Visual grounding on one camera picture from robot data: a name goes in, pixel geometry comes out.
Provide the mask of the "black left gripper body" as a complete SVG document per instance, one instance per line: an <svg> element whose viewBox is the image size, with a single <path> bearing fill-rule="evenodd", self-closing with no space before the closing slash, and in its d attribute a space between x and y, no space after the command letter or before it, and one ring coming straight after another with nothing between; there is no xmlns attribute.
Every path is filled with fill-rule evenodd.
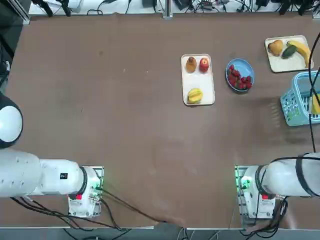
<svg viewBox="0 0 320 240"><path fill-rule="evenodd" d="M5 60L0 63L0 82L3 83L7 80L8 75L10 73L10 62Z"/></svg>

